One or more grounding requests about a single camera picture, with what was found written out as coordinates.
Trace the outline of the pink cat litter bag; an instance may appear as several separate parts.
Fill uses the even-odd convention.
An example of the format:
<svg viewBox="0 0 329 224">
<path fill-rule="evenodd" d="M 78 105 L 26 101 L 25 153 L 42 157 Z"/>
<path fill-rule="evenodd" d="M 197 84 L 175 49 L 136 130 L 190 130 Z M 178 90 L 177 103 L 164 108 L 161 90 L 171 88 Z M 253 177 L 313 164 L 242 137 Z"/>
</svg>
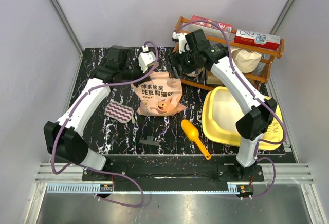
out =
<svg viewBox="0 0 329 224">
<path fill-rule="evenodd" d="M 137 112 L 143 116 L 174 116 L 186 110 L 180 103 L 182 83 L 171 78 L 167 72 L 153 72 L 150 80 L 137 86 L 131 84 L 134 93 L 140 99 Z"/>
</svg>

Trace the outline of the yellow plastic litter scoop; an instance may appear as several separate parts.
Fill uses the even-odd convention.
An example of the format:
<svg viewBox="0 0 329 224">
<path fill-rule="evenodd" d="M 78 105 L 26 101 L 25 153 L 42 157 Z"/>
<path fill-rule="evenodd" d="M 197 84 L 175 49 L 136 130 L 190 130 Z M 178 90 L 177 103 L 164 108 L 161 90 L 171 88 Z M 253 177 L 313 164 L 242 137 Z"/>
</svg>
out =
<svg viewBox="0 0 329 224">
<path fill-rule="evenodd" d="M 211 155 L 201 142 L 198 129 L 189 120 L 182 120 L 181 127 L 186 136 L 197 145 L 205 159 L 210 160 Z"/>
</svg>

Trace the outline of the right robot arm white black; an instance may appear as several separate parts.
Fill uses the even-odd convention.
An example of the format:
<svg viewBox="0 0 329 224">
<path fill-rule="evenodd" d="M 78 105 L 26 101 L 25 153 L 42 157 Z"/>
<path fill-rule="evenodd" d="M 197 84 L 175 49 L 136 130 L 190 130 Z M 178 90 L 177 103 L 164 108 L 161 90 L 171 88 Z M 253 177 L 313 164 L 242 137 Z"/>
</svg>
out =
<svg viewBox="0 0 329 224">
<path fill-rule="evenodd" d="M 211 44 L 202 29 L 191 33 L 173 32 L 172 40 L 178 43 L 177 51 L 169 56 L 176 78 L 204 67 L 227 87 L 239 104 L 244 114 L 235 124 L 241 136 L 240 148 L 228 172 L 240 181 L 247 180 L 256 171 L 257 149 L 272 124 L 276 100 L 266 99 L 255 89 L 235 66 L 228 46 Z"/>
</svg>

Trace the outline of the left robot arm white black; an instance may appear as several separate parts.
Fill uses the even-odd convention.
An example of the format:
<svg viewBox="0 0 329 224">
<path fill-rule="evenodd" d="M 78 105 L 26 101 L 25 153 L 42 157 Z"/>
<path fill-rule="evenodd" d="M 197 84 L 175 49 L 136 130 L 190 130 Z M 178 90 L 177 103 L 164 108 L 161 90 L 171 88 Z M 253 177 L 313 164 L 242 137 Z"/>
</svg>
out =
<svg viewBox="0 0 329 224">
<path fill-rule="evenodd" d="M 131 64 L 128 63 L 129 57 L 128 48 L 112 46 L 91 72 L 85 88 L 68 111 L 56 122 L 45 124 L 47 151 L 52 158 L 59 157 L 71 164 L 92 168 L 99 180 L 109 179 L 111 167 L 106 165 L 104 156 L 89 148 L 83 132 L 92 114 L 111 92 L 111 87 L 142 82 L 156 60 L 156 55 L 147 46 L 143 46 L 138 59 Z"/>
</svg>

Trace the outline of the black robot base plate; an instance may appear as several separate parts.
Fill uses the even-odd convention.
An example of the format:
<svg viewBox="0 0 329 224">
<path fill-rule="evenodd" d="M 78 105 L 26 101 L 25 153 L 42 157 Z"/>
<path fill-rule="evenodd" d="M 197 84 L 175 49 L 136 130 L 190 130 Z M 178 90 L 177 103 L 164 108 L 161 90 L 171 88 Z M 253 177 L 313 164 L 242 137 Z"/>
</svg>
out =
<svg viewBox="0 0 329 224">
<path fill-rule="evenodd" d="M 169 179 L 169 178 L 201 178 L 217 180 L 220 182 L 263 182 L 264 175 L 260 166 L 257 166 L 249 175 L 241 178 L 233 174 L 233 165 L 192 163 L 152 163 L 152 164 L 126 164 L 110 163 L 105 171 L 127 175 L 134 180 L 143 178 Z"/>
</svg>

